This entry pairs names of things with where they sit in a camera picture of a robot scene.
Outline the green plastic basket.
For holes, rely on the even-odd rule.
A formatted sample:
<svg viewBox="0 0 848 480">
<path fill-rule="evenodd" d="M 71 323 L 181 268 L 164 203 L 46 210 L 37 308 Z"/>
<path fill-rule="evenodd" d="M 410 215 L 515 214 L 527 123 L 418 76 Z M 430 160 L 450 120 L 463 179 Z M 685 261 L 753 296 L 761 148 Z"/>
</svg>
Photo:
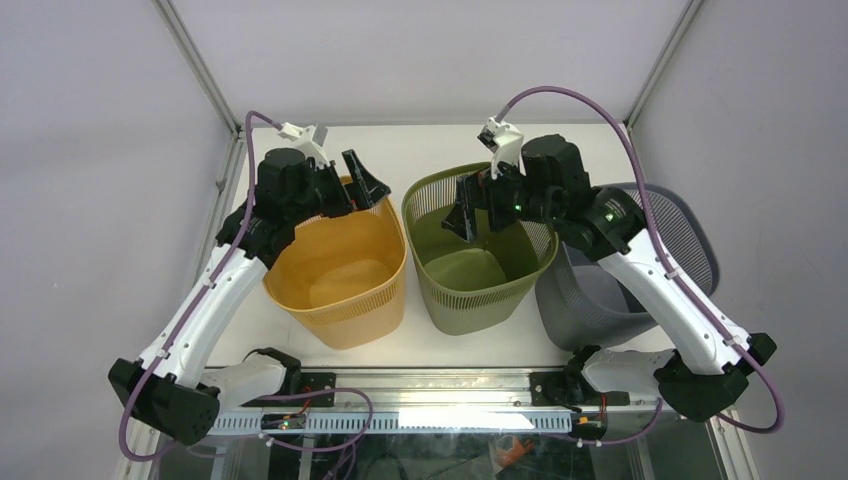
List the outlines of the green plastic basket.
<svg viewBox="0 0 848 480">
<path fill-rule="evenodd" d="M 520 221 L 493 233 L 480 210 L 478 237 L 472 243 L 442 227 L 455 204 L 457 180 L 486 165 L 466 164 L 425 176 L 402 201 L 422 299 L 434 326 L 448 335 L 478 332 L 509 318 L 559 250 L 550 227 Z"/>
</svg>

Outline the yellow plastic basket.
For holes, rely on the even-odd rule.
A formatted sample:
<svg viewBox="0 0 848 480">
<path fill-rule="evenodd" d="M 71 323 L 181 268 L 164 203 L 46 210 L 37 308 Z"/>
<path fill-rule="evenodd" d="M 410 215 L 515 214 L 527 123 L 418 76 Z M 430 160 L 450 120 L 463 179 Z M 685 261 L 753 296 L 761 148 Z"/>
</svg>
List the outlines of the yellow plastic basket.
<svg viewBox="0 0 848 480">
<path fill-rule="evenodd" d="M 347 350 L 395 331 L 405 309 L 408 244 L 392 200 L 296 227 L 262 284 L 324 345 Z"/>
</svg>

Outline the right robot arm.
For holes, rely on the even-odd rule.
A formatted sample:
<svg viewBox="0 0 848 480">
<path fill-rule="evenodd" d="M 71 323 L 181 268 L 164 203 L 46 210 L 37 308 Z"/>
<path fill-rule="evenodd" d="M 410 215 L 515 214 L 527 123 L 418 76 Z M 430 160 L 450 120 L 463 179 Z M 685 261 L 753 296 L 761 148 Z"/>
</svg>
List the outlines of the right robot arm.
<svg viewBox="0 0 848 480">
<path fill-rule="evenodd" d="M 478 212 L 495 232 L 520 221 L 548 226 L 621 283 L 672 341 L 659 352 L 580 348 L 564 370 L 566 396 L 588 405 L 609 391 L 652 395 L 697 422 L 733 405 L 775 342 L 737 325 L 697 289 L 652 228 L 647 199 L 593 185 L 579 148 L 561 135 L 479 139 L 492 161 L 457 181 L 443 227 L 471 242 Z"/>
</svg>

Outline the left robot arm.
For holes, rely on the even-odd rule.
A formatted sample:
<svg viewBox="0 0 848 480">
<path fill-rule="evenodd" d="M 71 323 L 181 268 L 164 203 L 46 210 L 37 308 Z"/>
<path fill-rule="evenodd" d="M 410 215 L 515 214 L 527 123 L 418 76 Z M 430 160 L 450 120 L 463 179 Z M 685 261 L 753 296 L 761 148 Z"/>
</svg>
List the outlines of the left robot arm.
<svg viewBox="0 0 848 480">
<path fill-rule="evenodd" d="M 236 310 L 294 242 L 299 225 L 366 211 L 389 196 L 390 187 L 354 151 L 344 151 L 342 158 L 347 180 L 334 162 L 320 163 L 297 148 L 272 149 L 262 161 L 248 159 L 252 184 L 216 236 L 209 272 L 137 359 L 119 358 L 109 371 L 125 407 L 124 421 L 135 419 L 191 446 L 224 412 L 263 397 L 277 406 L 302 398 L 300 361 L 275 348 L 255 350 L 223 369 L 206 366 Z"/>
</svg>

